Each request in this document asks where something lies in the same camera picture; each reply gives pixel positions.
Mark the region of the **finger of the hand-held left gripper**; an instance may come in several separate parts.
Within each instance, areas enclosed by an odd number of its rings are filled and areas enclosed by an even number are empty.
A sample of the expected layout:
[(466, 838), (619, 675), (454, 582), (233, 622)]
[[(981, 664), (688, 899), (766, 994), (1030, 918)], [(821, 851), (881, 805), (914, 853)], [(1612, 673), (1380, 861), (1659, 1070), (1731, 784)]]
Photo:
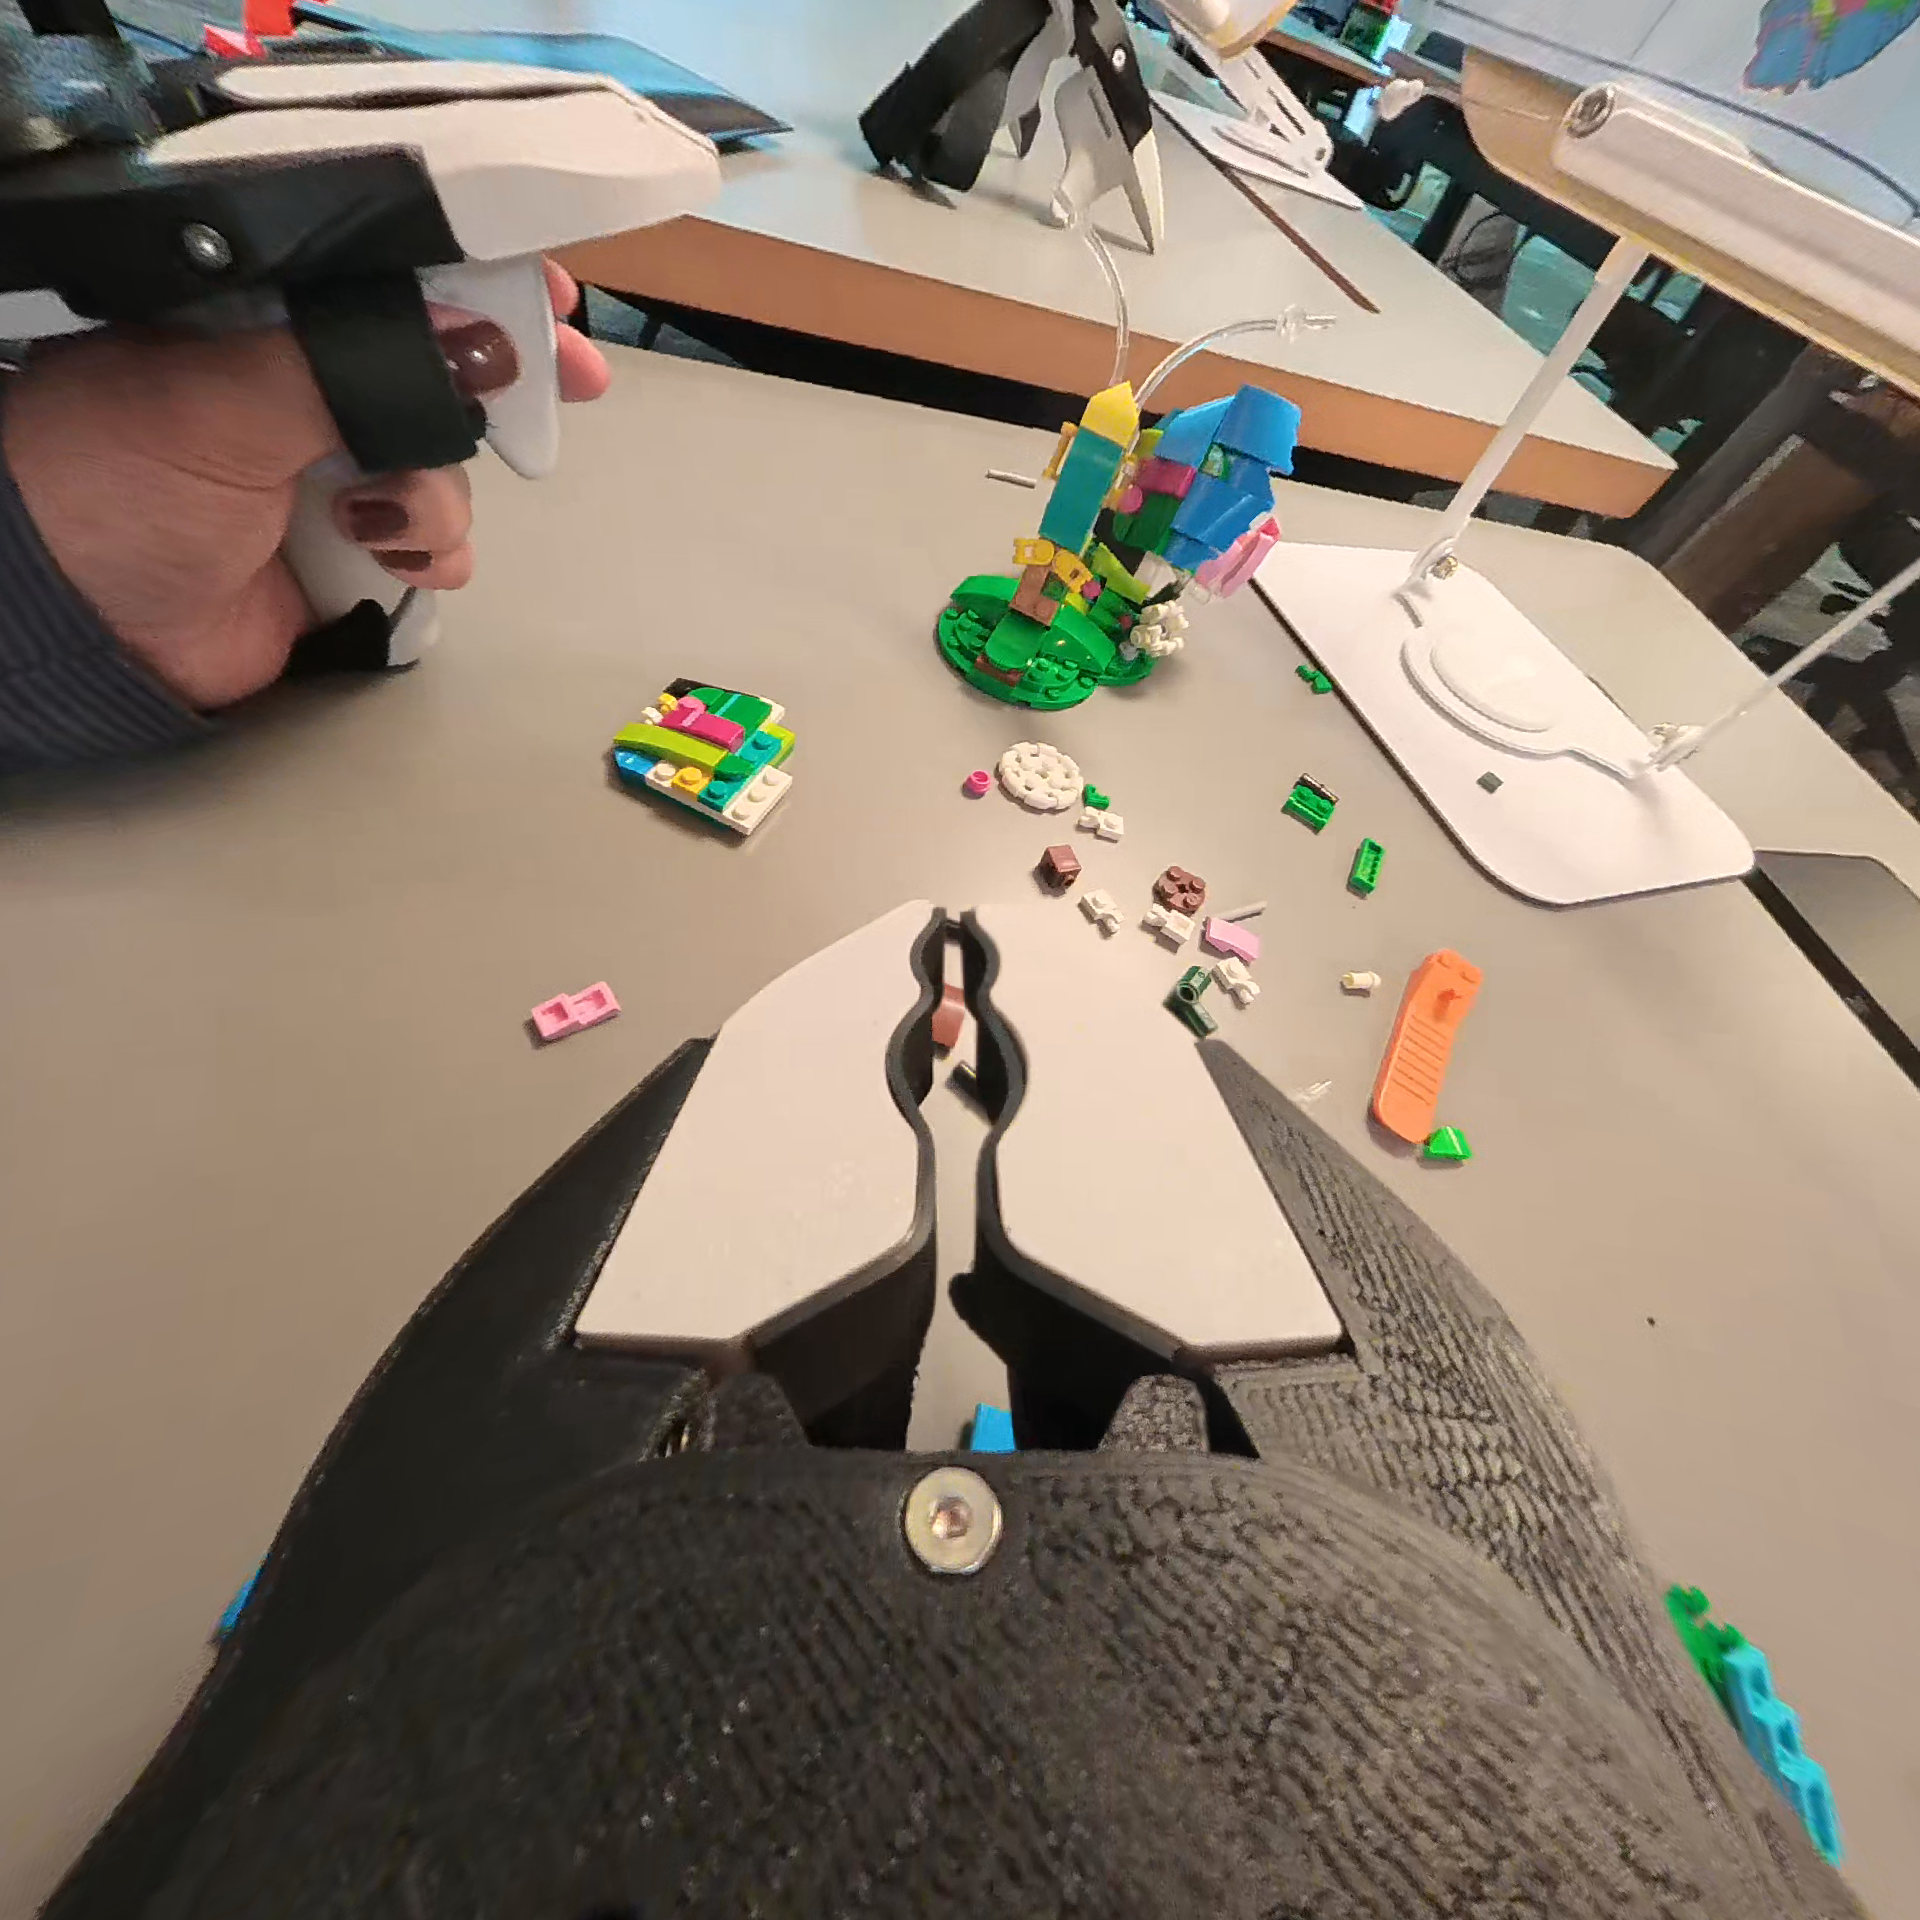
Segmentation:
[(410, 273), (664, 225), (717, 188), (713, 144), (628, 91), (220, 113), (146, 153), (141, 221), (206, 273)]
[(548, 67), (420, 59), (250, 59), (220, 64), (208, 78), (208, 115), (560, 99), (611, 99), (625, 106), (627, 89), (602, 75)]

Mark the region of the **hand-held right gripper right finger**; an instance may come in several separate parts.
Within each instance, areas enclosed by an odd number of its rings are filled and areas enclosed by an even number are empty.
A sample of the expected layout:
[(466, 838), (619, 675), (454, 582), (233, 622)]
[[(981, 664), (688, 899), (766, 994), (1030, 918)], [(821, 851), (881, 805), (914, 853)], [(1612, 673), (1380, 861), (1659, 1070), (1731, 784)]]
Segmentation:
[(977, 1164), (965, 1323), (1004, 1365), (1019, 1445), (1096, 1445), (1140, 1379), (1345, 1363), (1318, 1261), (1182, 1013), (1180, 958), (1064, 904), (985, 904), (958, 952), (992, 1124)]

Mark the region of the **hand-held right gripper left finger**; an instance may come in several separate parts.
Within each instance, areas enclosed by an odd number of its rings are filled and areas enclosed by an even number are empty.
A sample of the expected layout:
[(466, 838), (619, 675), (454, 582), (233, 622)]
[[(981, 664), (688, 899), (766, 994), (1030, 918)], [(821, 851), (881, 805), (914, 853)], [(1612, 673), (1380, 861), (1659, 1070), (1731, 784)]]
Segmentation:
[(900, 1445), (934, 1293), (921, 1116), (946, 917), (907, 900), (712, 1038), (573, 1323), (589, 1353), (763, 1374), (818, 1445)]

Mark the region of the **colourful lego model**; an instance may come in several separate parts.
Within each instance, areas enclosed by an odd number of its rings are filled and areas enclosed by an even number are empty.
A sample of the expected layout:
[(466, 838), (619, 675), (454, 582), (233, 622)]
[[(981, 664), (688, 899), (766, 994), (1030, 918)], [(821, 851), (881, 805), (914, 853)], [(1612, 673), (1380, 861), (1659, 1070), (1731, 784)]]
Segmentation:
[(1113, 379), (1064, 425), (1043, 474), (1040, 526), (1014, 541), (1012, 569), (965, 579), (934, 625), (937, 650), (962, 682), (1033, 713), (1147, 682), (1185, 650), (1187, 601), (1229, 597), (1280, 541), (1276, 485), (1291, 476), (1300, 408), (1243, 384), (1157, 413), (1170, 374), (1241, 334), (1291, 342), (1336, 322), (1288, 305), (1200, 332), (1132, 381), (1117, 262), (1086, 218), (1073, 232), (1112, 285)]

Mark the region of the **person's left forearm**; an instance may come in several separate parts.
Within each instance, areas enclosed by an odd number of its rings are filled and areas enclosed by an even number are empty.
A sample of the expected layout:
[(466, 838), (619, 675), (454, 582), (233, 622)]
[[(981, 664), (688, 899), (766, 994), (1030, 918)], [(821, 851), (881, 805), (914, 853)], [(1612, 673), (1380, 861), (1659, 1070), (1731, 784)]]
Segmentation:
[(3, 465), (3, 771), (173, 753), (212, 732), (65, 573)]

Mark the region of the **scattered small lego pieces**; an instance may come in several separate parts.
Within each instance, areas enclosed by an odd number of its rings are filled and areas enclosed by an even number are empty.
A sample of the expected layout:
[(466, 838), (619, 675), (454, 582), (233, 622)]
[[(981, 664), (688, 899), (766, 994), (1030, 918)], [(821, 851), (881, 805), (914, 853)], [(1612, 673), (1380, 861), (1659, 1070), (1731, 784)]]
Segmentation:
[[(1328, 698), (1336, 685), (1325, 669), (1315, 664), (1297, 667), (1297, 680), (1318, 698)], [(982, 797), (989, 788), (998, 788), (995, 768), (974, 771), (962, 781), (968, 797)], [(1298, 826), (1324, 829), (1333, 824), (1337, 800), (1325, 784), (1297, 777), (1285, 803), (1282, 814)], [(1113, 800), (1086, 781), (1084, 805), (1075, 810), (1075, 829), (1092, 834), (1105, 843), (1122, 838), (1122, 817), (1113, 811)], [(1377, 889), (1384, 859), (1384, 845), (1374, 836), (1362, 836), (1352, 861), (1349, 889), (1355, 897), (1369, 897)], [(1038, 878), (1052, 893), (1067, 893), (1084, 886), (1084, 865), (1077, 853), (1060, 845), (1048, 845), (1038, 861)], [(1260, 996), (1253, 976), (1257, 961), (1257, 937), (1253, 922), (1265, 912), (1260, 904), (1249, 904), (1229, 915), (1205, 912), (1210, 889), (1193, 872), (1182, 867), (1165, 867), (1152, 881), (1152, 900), (1142, 912), (1142, 930), (1170, 952), (1185, 948), (1189, 940), (1198, 940), (1203, 952), (1211, 955), (1210, 963), (1189, 968), (1172, 988), (1170, 1011), (1189, 1024), (1189, 1029), (1205, 1038), (1217, 1030), (1208, 994), (1219, 989), (1236, 1008), (1245, 1008)], [(1098, 886), (1086, 886), (1078, 899), (1084, 918), (1101, 933), (1113, 937), (1120, 925), (1120, 909), (1115, 900)], [(1347, 996), (1372, 996), (1384, 979), (1372, 970), (1354, 970), (1337, 981), (1337, 989)]]

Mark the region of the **flat multicolour lego assembly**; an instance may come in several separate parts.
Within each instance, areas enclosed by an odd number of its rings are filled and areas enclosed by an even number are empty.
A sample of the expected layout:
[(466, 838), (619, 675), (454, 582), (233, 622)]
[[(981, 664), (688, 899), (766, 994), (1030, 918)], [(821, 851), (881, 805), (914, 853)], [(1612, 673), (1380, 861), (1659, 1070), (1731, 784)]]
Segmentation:
[(795, 745), (779, 704), (746, 689), (673, 680), (637, 723), (613, 737), (609, 763), (619, 787), (747, 838), (790, 792)]

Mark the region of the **green and teal lego assembly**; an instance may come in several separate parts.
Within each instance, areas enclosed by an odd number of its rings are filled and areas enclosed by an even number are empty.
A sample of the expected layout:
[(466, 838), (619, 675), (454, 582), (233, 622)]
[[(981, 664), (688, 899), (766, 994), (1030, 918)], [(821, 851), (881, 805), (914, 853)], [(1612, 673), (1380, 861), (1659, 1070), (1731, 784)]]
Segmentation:
[(1740, 1628), (1718, 1620), (1701, 1589), (1674, 1585), (1665, 1608), (1692, 1667), (1738, 1728), (1747, 1753), (1798, 1814), (1816, 1849), (1840, 1866), (1845, 1846), (1832, 1781), (1810, 1758), (1797, 1713), (1774, 1688), (1765, 1650)]

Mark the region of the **person's left hand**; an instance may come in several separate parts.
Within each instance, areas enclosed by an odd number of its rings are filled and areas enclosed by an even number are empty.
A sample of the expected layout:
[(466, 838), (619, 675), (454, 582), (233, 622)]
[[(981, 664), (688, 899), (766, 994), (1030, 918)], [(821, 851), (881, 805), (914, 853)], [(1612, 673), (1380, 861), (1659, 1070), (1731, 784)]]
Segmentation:
[(4, 465), (54, 561), (202, 716), (275, 683), (317, 625), (281, 544), (340, 453), (288, 328), (101, 329), (8, 384)]

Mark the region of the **dark blue mat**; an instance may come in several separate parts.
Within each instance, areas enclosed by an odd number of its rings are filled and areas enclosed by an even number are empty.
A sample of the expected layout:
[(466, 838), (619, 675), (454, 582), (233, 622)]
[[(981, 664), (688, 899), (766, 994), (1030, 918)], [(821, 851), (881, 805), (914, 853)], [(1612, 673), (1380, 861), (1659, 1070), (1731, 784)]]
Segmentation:
[(419, 29), (392, 22), (364, 8), (323, 2), (293, 5), (293, 21), (305, 38), (354, 42), (364, 50), (388, 57), (501, 64), (530, 69), (540, 78), (617, 83), (723, 152), (790, 130), (785, 118), (632, 38), (571, 32)]

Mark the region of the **adjacent grey table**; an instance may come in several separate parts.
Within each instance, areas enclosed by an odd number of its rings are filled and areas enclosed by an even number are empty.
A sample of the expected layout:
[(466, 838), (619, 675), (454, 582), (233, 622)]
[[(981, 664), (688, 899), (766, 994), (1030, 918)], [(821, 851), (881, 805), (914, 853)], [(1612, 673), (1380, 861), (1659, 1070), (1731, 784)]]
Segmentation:
[[(977, 189), (882, 177), (866, 100), (958, 5), (398, 2), (352, 12), (419, 32), (634, 42), (787, 122), (723, 162), (705, 216), (564, 254), (589, 282), (851, 347), (1091, 394), (1113, 362), (1113, 299), (1091, 249), (1048, 219), (1060, 140), (997, 152)], [(1364, 210), (1241, 181), (1157, 126), (1165, 233), (1142, 251), (1122, 196), (1098, 205), (1133, 332), (1132, 372), (1229, 320), (1300, 306), (1333, 328), (1228, 341), (1174, 374), (1189, 402), (1265, 379), (1302, 408), (1309, 449), (1443, 480), (1467, 476), (1542, 357)]]

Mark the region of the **orange brick separator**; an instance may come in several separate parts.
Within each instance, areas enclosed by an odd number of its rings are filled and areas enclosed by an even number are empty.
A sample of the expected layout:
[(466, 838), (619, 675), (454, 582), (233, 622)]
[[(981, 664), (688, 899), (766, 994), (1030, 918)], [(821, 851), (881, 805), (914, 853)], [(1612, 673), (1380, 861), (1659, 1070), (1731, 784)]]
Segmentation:
[(1372, 1091), (1372, 1120), (1406, 1146), (1438, 1126), (1456, 1038), (1484, 972), (1453, 948), (1432, 952), (1409, 976)]

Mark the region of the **black and white tool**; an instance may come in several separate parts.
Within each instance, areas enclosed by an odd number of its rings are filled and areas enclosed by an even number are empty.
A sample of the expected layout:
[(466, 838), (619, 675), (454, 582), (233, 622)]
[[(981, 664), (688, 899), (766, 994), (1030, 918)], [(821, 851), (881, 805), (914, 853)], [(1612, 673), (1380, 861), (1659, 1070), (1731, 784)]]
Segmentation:
[(969, 192), (997, 132), (1028, 155), (1043, 124), (1045, 83), (1064, 141), (1052, 218), (1073, 225), (1120, 194), (1142, 246), (1165, 233), (1154, 109), (1139, 52), (1115, 2), (977, 2), (858, 116), (881, 168)]

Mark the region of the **white book stand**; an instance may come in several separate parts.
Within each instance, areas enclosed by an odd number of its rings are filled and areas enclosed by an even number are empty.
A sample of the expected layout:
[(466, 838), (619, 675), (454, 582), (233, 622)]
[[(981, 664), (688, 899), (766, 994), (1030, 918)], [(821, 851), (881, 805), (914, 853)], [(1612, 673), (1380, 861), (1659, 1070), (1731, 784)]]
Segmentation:
[(1546, 405), (1651, 257), (1915, 396), (1915, 194), (1854, 152), (1862, 132), (1765, 115), (1674, 64), (1577, 46), (1520, 17), (1448, 27), (1462, 108), (1492, 164), (1613, 236), (1548, 352), (1416, 553), (1278, 544), (1256, 585), (1409, 784), (1492, 881), (1539, 905), (1590, 905), (1756, 865), (1744, 833), (1682, 772), (1891, 587), (1699, 726), (1644, 729), (1474, 568), (1461, 537)]

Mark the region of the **white flat board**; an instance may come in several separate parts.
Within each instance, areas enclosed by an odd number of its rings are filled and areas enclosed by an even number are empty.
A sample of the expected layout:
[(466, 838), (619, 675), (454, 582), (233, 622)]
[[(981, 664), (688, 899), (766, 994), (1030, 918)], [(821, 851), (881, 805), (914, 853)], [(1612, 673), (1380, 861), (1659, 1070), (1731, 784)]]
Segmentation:
[(1340, 208), (1360, 196), (1330, 171), (1328, 124), (1280, 83), (1260, 42), (1224, 50), (1211, 42), (1145, 34), (1140, 70), (1172, 128), (1232, 171)]

